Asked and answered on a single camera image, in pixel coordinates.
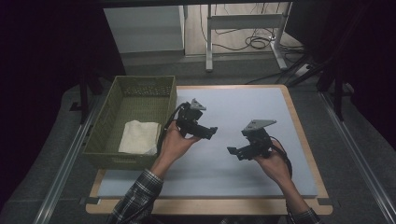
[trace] aluminum rail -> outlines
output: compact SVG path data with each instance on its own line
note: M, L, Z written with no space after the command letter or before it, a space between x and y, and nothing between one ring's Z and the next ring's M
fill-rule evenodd
M89 130L92 120L94 118L94 114L97 111L97 107L99 105L98 102L98 96L93 96L91 102L91 112L86 118L85 123L79 126L76 136L73 139L70 148L67 150L67 153L64 156L64 160L58 170L58 173L55 176L51 187L49 188L49 192L47 193L46 198L44 199L40 209L37 212L35 221L33 222L34 224L49 223L56 203L58 202L59 197L64 189L64 184L66 183L70 171L73 168L76 157L78 156L82 142L84 141L84 137Z
M329 113L332 122L335 125L335 128L340 133L352 159L354 160L359 171L361 172L361 176L366 182L369 190L372 192L385 219L389 224L395 224L396 210L392 199L388 196L387 192L376 178L374 172L370 168L370 165L367 163L367 160L364 159L364 156L361 154L361 150L359 149L358 144L353 139L345 123L341 121L334 113L332 100L330 99L329 95L320 92L319 96L324 102L327 112Z

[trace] power strip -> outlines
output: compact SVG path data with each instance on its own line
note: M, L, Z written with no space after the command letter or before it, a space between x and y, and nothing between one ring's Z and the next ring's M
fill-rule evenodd
M313 66L310 65L310 64L308 64L308 63L306 63L306 64L304 64L299 70L297 70L297 72L295 73L295 75L296 75L297 77L300 77L300 76L302 76L303 74L305 74L306 72L308 72L309 69L311 69L311 68L313 68Z

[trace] plaid shirt sleeve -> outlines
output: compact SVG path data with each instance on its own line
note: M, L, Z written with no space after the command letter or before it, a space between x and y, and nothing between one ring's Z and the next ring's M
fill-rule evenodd
M154 201L163 188L163 181L149 170L136 179L125 196L114 207L107 223L141 224L151 215Z
M309 208L309 210L304 213L297 215L289 214L289 216L296 224L324 224L324 222L320 220L320 218L312 208Z

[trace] shirt cuff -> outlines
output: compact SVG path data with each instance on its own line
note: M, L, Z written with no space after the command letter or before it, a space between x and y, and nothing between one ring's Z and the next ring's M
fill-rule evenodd
M148 169L136 179L136 185L152 196L157 196L163 189L163 181Z
M301 214L290 214L296 223L319 223L320 218L312 208Z

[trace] floor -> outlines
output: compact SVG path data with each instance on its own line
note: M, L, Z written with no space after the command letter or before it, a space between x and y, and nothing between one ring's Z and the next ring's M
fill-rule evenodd
M211 15L258 15L282 13L285 3L267 4L216 4L211 6ZM185 22L185 54L203 55L207 40L207 9L208 6L188 6L187 19ZM214 53L247 53L269 52L268 39L276 34L277 29L243 29L243 30L214 30L212 31L212 44ZM250 43L250 38L257 38L258 42ZM286 46L301 46L301 44L284 34L281 44Z
M173 74L177 76L177 85L244 84L254 77L268 77L255 84L274 84L279 79L277 76L268 76L276 71L276 62L271 54L260 55L256 59L252 59L251 56L247 59L245 57L222 56L216 59L217 66L211 74L205 72L204 57L195 57L194 62L178 63L159 63L161 60L155 63L150 60L147 64L130 65L125 69L128 75L136 76ZM386 223L373 193L362 178L357 163L347 151L346 144L315 90L316 80L317 78L313 77L290 89L290 95L334 204L333 213L322 218L327 223ZM102 80L102 82L108 87L107 81ZM59 164L73 144L74 136L78 131L79 113L70 111L71 104L78 100L78 87L64 94L62 107L50 136L29 175L2 211L0 223L32 223L36 217L58 172ZM396 156L392 154L393 149L356 111L347 98L344 101L344 115L345 124L361 147L364 157L394 201L396 182L392 171L396 165ZM95 169L85 158L77 156L49 223L76 223L79 220L85 220L85 223L105 223L106 216L87 214L84 203L81 203L81 200L89 195L95 173ZM25 210L25 213L20 214L21 209ZM172 223L216 223L219 217L161 217L161 219L171 220Z

